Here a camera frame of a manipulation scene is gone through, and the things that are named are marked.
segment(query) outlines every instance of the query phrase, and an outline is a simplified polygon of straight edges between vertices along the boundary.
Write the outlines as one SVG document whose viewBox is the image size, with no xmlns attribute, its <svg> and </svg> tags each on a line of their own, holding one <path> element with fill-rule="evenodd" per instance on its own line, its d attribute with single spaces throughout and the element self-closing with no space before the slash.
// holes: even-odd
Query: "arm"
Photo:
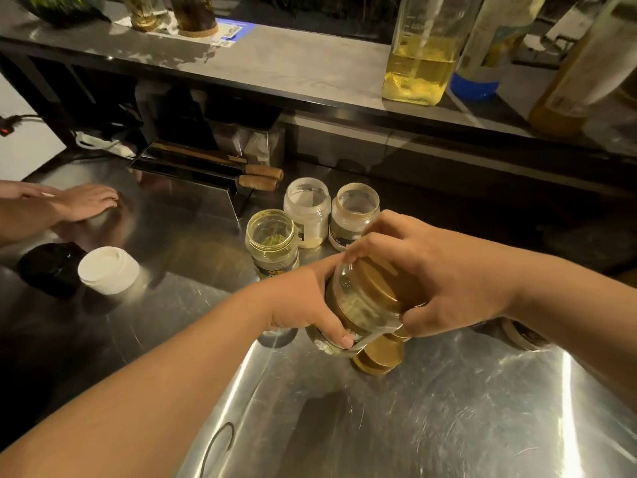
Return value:
<svg viewBox="0 0 637 478">
<path fill-rule="evenodd" d="M 316 324 L 353 344 L 323 302 L 341 256 L 250 285 L 93 386 L 0 454 L 0 476 L 161 478 L 177 471 L 265 329 Z"/>
<path fill-rule="evenodd" d="M 418 276 L 427 305 L 403 315 L 412 335 L 498 315 L 516 319 L 603 376 L 637 390 L 637 290 L 564 259 L 383 211 L 345 260 L 378 254 Z"/>
<path fill-rule="evenodd" d="M 0 247 L 15 243 L 51 228 L 62 221 L 80 221 L 117 206 L 117 192 L 107 186 L 82 185 L 66 191 L 48 186 L 28 185 L 29 193 L 8 193 L 0 182 Z M 42 190 L 53 196 L 42 196 Z M 2 196 L 14 196 L 13 199 Z"/>
</svg>

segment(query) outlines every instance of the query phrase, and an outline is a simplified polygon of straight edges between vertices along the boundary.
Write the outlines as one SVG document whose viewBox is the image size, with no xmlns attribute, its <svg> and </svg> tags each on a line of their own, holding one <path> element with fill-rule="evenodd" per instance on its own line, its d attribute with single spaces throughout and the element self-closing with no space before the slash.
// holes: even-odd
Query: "forearm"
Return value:
<svg viewBox="0 0 637 478">
<path fill-rule="evenodd" d="M 44 198 L 0 199 L 0 247 L 33 236 L 62 220 Z"/>
<path fill-rule="evenodd" d="M 603 376 L 637 389 L 637 290 L 566 260 L 534 254 L 511 316 Z"/>
<path fill-rule="evenodd" d="M 251 285 L 0 454 L 16 478 L 173 476 L 271 312 Z"/>
</svg>

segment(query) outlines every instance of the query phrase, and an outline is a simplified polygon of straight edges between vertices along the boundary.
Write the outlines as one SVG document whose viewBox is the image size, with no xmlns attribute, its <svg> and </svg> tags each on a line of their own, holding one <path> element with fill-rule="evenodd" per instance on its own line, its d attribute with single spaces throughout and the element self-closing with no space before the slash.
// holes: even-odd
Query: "white wall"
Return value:
<svg viewBox="0 0 637 478">
<path fill-rule="evenodd" d="M 0 116 L 35 114 L 0 74 Z M 22 180 L 66 146 L 44 123 L 24 122 L 7 137 L 0 137 L 0 179 Z"/>
</svg>

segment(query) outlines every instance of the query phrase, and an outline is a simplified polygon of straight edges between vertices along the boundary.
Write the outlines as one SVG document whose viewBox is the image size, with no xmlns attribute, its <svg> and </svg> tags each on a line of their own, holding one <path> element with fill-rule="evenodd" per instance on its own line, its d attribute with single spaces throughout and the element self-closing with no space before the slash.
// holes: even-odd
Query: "bottle with blue base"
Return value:
<svg viewBox="0 0 637 478">
<path fill-rule="evenodd" d="M 470 101 L 496 93 L 510 63 L 545 0 L 484 0 L 452 76 L 451 91 Z"/>
</svg>

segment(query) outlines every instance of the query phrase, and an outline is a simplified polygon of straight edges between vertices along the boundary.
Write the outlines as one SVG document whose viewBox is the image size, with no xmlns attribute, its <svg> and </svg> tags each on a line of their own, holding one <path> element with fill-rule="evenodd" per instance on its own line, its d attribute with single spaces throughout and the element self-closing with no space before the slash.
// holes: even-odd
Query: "hand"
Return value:
<svg viewBox="0 0 637 478">
<path fill-rule="evenodd" d="M 22 181 L 0 181 L 0 198 L 19 199 L 24 197 L 45 198 L 60 194 L 59 189 L 44 184 L 23 183 Z"/>
<path fill-rule="evenodd" d="M 49 202 L 62 221 L 81 221 L 117 206 L 117 192 L 108 186 L 83 184 L 60 192 Z"/>
<path fill-rule="evenodd" d="M 315 325 L 345 349 L 354 345 L 352 335 L 325 304 L 325 281 L 342 259 L 341 254 L 333 255 L 258 283 L 272 302 L 270 327 L 304 328 Z"/>
<path fill-rule="evenodd" d="M 383 211 L 345 252 L 345 261 L 375 254 L 418 277 L 429 302 L 402 316 L 423 337 L 491 319 L 520 298 L 526 264 L 538 254 L 481 240 Z"/>
</svg>

